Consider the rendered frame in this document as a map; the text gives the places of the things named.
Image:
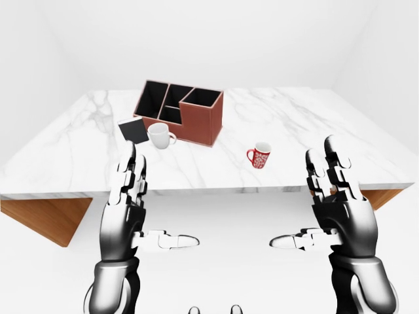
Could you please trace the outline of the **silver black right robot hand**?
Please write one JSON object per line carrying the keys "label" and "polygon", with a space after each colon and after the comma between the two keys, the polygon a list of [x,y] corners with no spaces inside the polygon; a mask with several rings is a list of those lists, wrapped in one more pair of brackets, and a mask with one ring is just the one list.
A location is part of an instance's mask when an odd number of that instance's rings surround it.
{"label": "silver black right robot hand", "polygon": [[306,181],[319,227],[275,237],[269,245],[278,249],[308,250],[322,244],[343,256],[374,257],[377,223],[370,201],[361,193],[348,153],[335,135],[325,139],[324,149],[328,169],[323,168],[314,149],[305,154]]}

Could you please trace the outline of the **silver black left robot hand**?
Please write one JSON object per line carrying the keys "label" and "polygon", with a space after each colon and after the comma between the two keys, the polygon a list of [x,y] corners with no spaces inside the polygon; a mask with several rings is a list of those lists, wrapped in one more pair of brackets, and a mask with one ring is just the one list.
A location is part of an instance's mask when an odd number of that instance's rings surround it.
{"label": "silver black left robot hand", "polygon": [[190,235],[142,230],[146,216],[143,201],[147,193],[146,172],[144,155],[136,153],[133,142],[125,142],[101,219],[100,250],[104,261],[127,260],[135,255],[138,248],[143,251],[169,251],[200,244]]}

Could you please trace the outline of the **white mug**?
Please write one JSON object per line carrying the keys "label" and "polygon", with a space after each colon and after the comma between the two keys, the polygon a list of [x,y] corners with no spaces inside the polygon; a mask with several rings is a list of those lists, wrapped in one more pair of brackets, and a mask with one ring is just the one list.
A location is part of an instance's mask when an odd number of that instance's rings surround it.
{"label": "white mug", "polygon": [[170,144],[174,144],[177,141],[176,135],[169,131],[167,124],[157,122],[151,124],[147,133],[153,145],[158,149],[168,148]]}

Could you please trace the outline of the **red patterned mug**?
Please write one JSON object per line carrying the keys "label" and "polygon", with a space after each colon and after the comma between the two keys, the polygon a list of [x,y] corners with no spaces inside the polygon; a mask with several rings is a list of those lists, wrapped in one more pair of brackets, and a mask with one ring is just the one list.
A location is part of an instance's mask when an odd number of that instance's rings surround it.
{"label": "red patterned mug", "polygon": [[257,142],[255,147],[246,152],[247,159],[256,169],[262,169],[271,153],[272,147],[267,142]]}

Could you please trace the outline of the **red-brown desk caddy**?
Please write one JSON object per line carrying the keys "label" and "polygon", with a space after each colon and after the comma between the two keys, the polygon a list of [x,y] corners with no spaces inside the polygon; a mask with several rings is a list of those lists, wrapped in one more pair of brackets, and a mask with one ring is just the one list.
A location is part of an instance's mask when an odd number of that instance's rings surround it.
{"label": "red-brown desk caddy", "polygon": [[148,80],[133,115],[145,127],[162,122],[177,138],[211,147],[223,126],[223,96],[221,90]]}

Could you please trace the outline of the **wooden table base panel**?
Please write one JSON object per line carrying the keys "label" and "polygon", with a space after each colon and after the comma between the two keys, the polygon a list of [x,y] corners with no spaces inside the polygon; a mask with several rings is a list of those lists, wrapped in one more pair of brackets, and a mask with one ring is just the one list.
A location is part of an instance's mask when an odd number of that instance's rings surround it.
{"label": "wooden table base panel", "polygon": [[370,201],[376,211],[402,191],[403,189],[361,190],[361,193]]}
{"label": "wooden table base panel", "polygon": [[1,212],[61,247],[67,247],[92,198],[5,200]]}

